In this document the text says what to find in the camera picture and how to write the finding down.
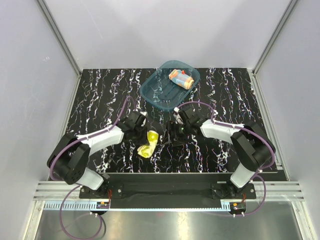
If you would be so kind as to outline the yellow patterned towel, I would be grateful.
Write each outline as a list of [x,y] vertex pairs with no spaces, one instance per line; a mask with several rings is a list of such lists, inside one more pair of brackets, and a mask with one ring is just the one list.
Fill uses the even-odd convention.
[[137,149],[137,154],[145,159],[151,158],[159,139],[159,134],[156,131],[149,130],[147,132],[147,144],[141,145]]

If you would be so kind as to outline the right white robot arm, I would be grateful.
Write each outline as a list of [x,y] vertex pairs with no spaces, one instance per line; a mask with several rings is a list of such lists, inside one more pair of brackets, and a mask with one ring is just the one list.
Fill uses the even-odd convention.
[[176,120],[166,122],[165,145],[181,146],[188,136],[217,139],[233,145],[239,165],[227,185],[228,195],[239,198],[245,192],[245,185],[259,170],[275,162],[275,147],[264,131],[255,123],[231,124],[210,119]]

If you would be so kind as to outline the teal plastic basin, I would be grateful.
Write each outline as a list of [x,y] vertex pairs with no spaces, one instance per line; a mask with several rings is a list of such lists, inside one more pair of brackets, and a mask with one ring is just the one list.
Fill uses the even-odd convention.
[[[169,79],[169,74],[174,69],[182,70],[194,79],[191,89],[184,89]],[[197,86],[200,79],[199,71],[192,66],[178,60],[169,60],[147,78],[139,91],[141,97],[152,106],[169,112],[183,102],[192,89]]]

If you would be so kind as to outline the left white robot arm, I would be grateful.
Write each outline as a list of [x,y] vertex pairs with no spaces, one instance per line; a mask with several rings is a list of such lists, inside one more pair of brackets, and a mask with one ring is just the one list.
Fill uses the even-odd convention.
[[62,180],[68,185],[88,187],[95,197],[103,198],[108,193],[108,178],[87,167],[90,156],[126,141],[135,145],[146,144],[147,116],[147,112],[133,110],[110,128],[85,135],[66,133],[47,161],[51,174],[56,174],[58,181]]

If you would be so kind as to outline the orange polka dot towel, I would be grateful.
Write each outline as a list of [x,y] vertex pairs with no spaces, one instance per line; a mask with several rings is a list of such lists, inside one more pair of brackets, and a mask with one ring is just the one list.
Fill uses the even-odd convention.
[[187,75],[184,70],[180,69],[174,69],[168,77],[173,83],[186,90],[191,89],[195,82],[191,76]]

